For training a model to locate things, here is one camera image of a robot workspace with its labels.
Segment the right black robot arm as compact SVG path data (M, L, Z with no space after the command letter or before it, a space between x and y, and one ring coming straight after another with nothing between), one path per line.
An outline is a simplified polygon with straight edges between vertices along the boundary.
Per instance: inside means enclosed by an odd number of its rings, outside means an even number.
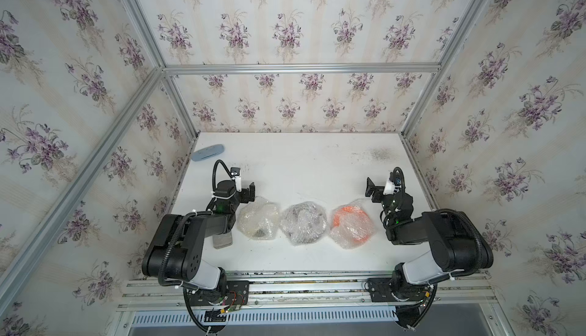
M396 265L391 276L366 281L372 302L398 302L395 322L404 330L413 331L421 324L440 283L493 265L490 245L464 212L437 209L413 216L414 199L406 191L400 167L394 168L382 186L368 179L365 196L381 204L379 218L393 245L430 246L425 254Z

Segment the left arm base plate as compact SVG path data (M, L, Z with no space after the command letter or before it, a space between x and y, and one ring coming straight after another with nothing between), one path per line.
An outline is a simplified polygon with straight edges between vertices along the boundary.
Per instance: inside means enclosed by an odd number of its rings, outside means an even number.
M188 290L189 305L192 307L213 306L226 308L235 305L247 305L250 282L246 280L229 280L219 284L215 290Z

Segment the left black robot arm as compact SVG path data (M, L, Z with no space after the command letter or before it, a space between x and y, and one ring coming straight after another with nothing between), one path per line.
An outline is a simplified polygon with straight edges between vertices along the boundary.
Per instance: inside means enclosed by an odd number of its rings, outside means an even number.
M190 319L206 335L217 335L227 315L247 305L250 283L229 281L223 268L204 261L204 240L230 235L239 205L253 202L255 194L254 183L242 187L239 168L216 161L206 209L164 215L143 256L142 274L162 287L180 288Z

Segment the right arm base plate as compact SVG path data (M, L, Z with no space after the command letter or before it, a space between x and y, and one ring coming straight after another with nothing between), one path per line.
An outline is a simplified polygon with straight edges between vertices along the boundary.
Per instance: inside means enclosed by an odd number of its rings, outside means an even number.
M431 294L429 286L390 277L367 279L365 290L372 302L422 302Z

